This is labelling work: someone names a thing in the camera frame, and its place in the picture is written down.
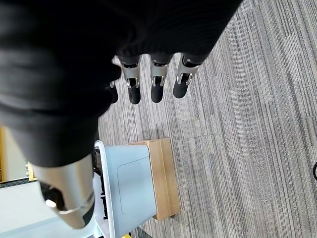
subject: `plastic container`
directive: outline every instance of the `plastic container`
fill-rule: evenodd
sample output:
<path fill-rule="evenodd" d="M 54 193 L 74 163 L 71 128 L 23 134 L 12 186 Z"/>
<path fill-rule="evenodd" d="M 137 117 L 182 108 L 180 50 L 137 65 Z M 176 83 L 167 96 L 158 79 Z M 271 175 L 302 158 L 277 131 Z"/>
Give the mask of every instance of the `plastic container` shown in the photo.
<path fill-rule="evenodd" d="M 149 150 L 146 145 L 100 150 L 108 219 L 104 220 L 100 177 L 94 175 L 94 217 L 105 238 L 121 238 L 157 213 Z"/>

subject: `floor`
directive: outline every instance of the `floor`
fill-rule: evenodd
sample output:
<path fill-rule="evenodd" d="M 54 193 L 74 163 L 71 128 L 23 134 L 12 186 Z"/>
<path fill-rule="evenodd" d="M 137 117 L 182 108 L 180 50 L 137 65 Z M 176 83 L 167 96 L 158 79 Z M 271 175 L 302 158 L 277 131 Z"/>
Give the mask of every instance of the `floor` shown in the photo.
<path fill-rule="evenodd" d="M 105 144 L 170 137 L 182 212 L 141 228 L 153 238 L 317 236 L 317 2 L 245 0 L 185 98 L 141 96 L 100 118 Z"/>

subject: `black sleeve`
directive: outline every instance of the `black sleeve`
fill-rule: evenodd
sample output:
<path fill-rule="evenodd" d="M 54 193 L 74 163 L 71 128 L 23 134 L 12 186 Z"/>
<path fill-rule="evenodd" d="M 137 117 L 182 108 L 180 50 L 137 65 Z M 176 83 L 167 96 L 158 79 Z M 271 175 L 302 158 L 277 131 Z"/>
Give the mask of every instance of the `black sleeve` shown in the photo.
<path fill-rule="evenodd" d="M 87 2 L 0 1 L 0 123 L 38 166 L 91 152 L 111 102 L 105 84 L 120 77 L 111 59 L 122 30 Z"/>

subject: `black fabric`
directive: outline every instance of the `black fabric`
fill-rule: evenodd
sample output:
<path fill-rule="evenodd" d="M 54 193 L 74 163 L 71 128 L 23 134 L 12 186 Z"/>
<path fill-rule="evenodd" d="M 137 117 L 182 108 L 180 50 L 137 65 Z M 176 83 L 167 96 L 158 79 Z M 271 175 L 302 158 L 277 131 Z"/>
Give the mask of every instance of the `black fabric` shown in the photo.
<path fill-rule="evenodd" d="M 120 77 L 115 54 L 206 55 L 240 2 L 1 0 L 0 123 L 35 165 L 80 160 Z"/>

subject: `metal bracket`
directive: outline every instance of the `metal bracket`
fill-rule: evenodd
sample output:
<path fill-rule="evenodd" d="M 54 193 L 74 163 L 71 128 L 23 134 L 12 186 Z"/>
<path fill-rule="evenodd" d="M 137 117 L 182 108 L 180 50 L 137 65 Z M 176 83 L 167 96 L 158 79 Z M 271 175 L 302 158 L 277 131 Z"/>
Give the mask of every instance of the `metal bracket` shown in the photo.
<path fill-rule="evenodd" d="M 183 77 L 187 74 L 188 79 L 186 80 L 186 86 L 188 86 L 189 83 L 192 81 L 192 79 L 195 77 L 199 66 L 200 65 L 195 67 L 186 67 L 183 64 L 183 57 L 182 57 L 179 61 L 179 65 L 177 68 L 177 75 L 176 75 L 177 84 L 181 84 Z"/>
<path fill-rule="evenodd" d="M 124 80 L 126 81 L 128 88 L 131 88 L 131 78 L 135 78 L 135 87 L 140 87 L 140 65 L 138 64 L 138 66 L 134 68 L 126 68 L 124 66 L 122 66 L 121 68 L 124 74 Z"/>
<path fill-rule="evenodd" d="M 160 82 L 160 86 L 163 87 L 166 75 L 168 70 L 168 64 L 164 64 L 162 66 L 156 66 L 153 61 L 151 61 L 151 83 L 153 87 L 155 87 L 155 77 L 162 77 L 162 80 Z"/>

